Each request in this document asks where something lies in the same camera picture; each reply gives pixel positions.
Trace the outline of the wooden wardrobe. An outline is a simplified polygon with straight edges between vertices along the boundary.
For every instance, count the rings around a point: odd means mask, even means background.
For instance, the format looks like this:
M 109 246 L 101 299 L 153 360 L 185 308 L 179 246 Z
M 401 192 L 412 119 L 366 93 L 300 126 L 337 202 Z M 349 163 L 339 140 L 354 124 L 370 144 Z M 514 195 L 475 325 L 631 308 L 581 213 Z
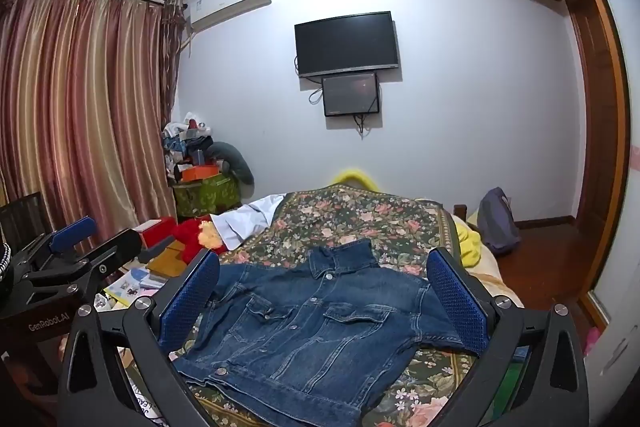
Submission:
M 620 225 L 629 173 L 630 103 L 620 34 L 608 0 L 558 2 L 567 12 L 577 91 L 578 175 L 574 223 L 590 248 L 578 305 L 605 329 L 610 314 L 596 295 Z

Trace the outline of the red plush toy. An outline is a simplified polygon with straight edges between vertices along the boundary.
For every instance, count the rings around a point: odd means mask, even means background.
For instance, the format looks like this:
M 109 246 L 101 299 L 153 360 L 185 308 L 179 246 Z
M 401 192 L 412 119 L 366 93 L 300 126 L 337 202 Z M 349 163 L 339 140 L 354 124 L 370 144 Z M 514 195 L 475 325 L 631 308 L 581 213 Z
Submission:
M 193 218 L 182 221 L 172 229 L 171 235 L 183 245 L 181 260 L 190 265 L 202 249 L 224 254 L 227 251 L 214 222 L 209 218 Z

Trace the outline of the white light blue shirt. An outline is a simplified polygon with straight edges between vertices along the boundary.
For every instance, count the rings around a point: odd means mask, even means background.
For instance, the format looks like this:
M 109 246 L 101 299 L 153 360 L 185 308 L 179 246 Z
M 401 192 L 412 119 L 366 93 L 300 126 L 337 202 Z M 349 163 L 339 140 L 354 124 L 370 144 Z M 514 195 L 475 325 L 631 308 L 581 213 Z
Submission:
M 270 228 L 284 194 L 271 194 L 228 210 L 211 215 L 214 227 L 228 251 L 235 251 L 251 237 Z

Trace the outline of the brown cardboard box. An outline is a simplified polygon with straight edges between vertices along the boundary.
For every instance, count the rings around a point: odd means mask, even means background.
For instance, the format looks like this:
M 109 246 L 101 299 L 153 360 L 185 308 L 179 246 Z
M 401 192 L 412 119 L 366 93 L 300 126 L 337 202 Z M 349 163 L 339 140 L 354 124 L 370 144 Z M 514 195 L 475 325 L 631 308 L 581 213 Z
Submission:
M 183 249 L 183 243 L 173 241 L 146 264 L 146 269 L 166 279 L 178 277 L 186 269 L 186 262 L 182 260 Z

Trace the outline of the striped red gold curtain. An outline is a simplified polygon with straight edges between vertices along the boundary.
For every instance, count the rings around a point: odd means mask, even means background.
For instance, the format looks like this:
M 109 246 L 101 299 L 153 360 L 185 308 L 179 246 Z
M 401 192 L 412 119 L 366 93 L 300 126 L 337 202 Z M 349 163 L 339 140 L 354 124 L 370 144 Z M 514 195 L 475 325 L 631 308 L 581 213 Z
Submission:
M 96 240 L 176 212 L 162 133 L 178 80 L 179 0 L 1 5 L 1 193 L 39 194 L 53 228 Z

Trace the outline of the yellow blanket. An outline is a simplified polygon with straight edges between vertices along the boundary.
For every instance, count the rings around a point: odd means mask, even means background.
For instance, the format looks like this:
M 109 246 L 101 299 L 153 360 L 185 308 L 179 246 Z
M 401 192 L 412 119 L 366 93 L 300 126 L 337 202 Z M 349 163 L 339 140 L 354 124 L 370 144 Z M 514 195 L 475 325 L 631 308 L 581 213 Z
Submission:
M 347 169 L 340 172 L 332 180 L 332 183 L 347 184 L 378 193 L 378 186 L 365 173 L 357 169 Z M 467 225 L 463 218 L 457 213 L 454 214 L 454 224 L 456 225 L 460 247 L 461 264 L 465 269 L 475 268 L 480 263 L 480 260 L 482 260 L 480 233 Z

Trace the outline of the small black wall monitor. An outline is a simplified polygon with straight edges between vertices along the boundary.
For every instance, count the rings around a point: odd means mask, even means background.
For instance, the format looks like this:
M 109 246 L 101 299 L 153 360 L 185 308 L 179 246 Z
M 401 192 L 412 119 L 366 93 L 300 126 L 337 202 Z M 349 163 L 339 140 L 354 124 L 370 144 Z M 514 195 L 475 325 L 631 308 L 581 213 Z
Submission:
M 380 85 L 374 72 L 322 78 L 326 117 L 360 116 L 380 111 Z

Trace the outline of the purple grey backpack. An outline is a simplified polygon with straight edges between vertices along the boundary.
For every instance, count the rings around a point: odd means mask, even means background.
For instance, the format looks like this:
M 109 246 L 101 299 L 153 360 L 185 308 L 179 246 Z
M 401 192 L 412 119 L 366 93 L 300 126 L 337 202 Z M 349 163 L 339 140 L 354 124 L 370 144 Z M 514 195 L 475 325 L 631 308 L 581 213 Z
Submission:
M 480 201 L 477 228 L 484 245 L 496 256 L 510 254 L 521 243 L 509 199 L 501 187 L 489 190 Z

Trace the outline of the blue denim jacket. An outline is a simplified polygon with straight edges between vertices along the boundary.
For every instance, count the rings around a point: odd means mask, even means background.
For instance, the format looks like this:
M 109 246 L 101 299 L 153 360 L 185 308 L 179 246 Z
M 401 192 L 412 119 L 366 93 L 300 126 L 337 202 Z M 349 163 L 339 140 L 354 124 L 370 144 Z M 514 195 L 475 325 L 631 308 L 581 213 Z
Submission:
M 431 284 L 359 239 L 295 268 L 221 265 L 175 368 L 273 426 L 357 426 L 421 347 L 463 343 Z

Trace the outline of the red box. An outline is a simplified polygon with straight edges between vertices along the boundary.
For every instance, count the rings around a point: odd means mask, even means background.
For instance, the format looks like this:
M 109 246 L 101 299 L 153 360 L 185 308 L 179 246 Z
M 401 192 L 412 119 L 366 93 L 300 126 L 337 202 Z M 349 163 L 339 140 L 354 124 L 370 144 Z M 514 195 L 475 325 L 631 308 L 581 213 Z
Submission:
M 149 249 L 168 239 L 176 225 L 174 217 L 160 217 L 140 223 L 134 231 L 140 235 L 143 247 Z

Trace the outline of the black wall television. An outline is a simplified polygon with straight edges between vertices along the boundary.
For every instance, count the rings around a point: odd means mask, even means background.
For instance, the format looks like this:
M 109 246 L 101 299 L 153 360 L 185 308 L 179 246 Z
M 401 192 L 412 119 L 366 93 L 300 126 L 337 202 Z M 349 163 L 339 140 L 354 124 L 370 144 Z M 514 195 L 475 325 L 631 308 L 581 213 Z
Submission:
M 303 77 L 397 68 L 392 13 L 343 15 L 294 26 L 297 72 Z

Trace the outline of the green floral storage box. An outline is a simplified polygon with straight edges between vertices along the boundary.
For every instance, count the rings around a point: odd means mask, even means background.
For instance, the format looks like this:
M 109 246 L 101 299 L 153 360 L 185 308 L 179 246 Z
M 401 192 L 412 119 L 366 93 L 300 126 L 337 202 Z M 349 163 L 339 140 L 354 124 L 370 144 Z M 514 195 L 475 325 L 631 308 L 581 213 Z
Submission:
M 219 215 L 241 205 L 238 182 L 233 176 L 223 173 L 203 180 L 177 183 L 172 191 L 180 218 Z

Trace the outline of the pile of clutter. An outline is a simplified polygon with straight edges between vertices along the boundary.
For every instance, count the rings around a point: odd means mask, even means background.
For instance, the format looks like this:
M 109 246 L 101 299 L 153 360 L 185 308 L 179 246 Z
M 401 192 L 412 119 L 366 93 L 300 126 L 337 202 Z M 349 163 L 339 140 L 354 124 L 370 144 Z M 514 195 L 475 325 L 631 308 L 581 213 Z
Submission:
M 171 183 L 180 182 L 184 170 L 213 162 L 206 155 L 206 150 L 214 143 L 212 128 L 195 113 L 188 112 L 181 120 L 169 121 L 160 139 Z

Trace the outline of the orange box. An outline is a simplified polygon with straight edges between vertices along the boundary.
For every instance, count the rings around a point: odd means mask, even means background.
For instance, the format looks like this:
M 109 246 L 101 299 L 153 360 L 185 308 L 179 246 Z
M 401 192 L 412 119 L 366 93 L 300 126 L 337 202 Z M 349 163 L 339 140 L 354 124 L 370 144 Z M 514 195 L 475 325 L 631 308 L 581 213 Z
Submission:
M 217 176 L 218 173 L 217 165 L 192 166 L 181 171 L 181 181 L 184 183 L 200 181 Z

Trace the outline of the floral bedspread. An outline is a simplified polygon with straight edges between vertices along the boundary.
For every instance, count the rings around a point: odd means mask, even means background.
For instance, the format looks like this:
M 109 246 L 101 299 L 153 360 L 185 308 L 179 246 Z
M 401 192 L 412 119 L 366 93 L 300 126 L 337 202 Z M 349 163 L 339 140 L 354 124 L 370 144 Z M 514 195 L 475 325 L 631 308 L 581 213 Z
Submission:
M 381 267 L 422 277 L 427 282 L 426 257 L 432 248 L 447 247 L 461 261 L 454 216 L 436 202 L 332 185 L 286 195 L 270 228 L 225 254 L 222 265 L 251 263 L 295 268 L 306 261 L 314 247 L 335 248 L 359 239 L 370 242 Z M 502 294 L 506 285 L 497 260 L 487 247 L 480 246 L 482 260 L 467 270 L 492 295 Z M 203 313 L 176 351 L 175 363 L 194 346 L 202 316 Z M 362 415 L 357 426 L 429 424 L 472 364 L 473 358 L 462 349 L 419 348 L 398 380 L 385 390 L 373 409 Z M 187 380 L 186 384 L 221 426 L 272 426 L 215 387 Z

